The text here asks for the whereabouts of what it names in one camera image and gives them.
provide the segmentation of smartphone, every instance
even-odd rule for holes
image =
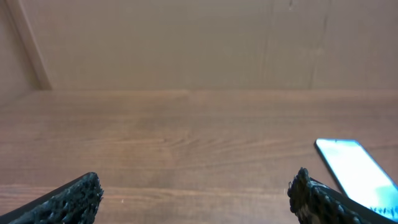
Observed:
[[[317,139],[315,147],[347,197],[398,222],[398,187],[359,142]]]

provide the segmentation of wood grain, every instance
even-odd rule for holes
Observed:
[[[0,213],[95,171],[96,223],[298,223],[316,138],[359,140],[398,181],[398,91],[40,91],[0,109]]]

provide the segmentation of wooden surface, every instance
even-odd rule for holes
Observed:
[[[313,142],[357,139],[398,181],[398,91],[35,92],[0,108],[0,213],[88,171],[96,223],[298,223]]]
[[[0,0],[0,106],[32,91],[36,85],[35,74],[7,5]]]
[[[396,0],[8,0],[54,90],[398,87]]]

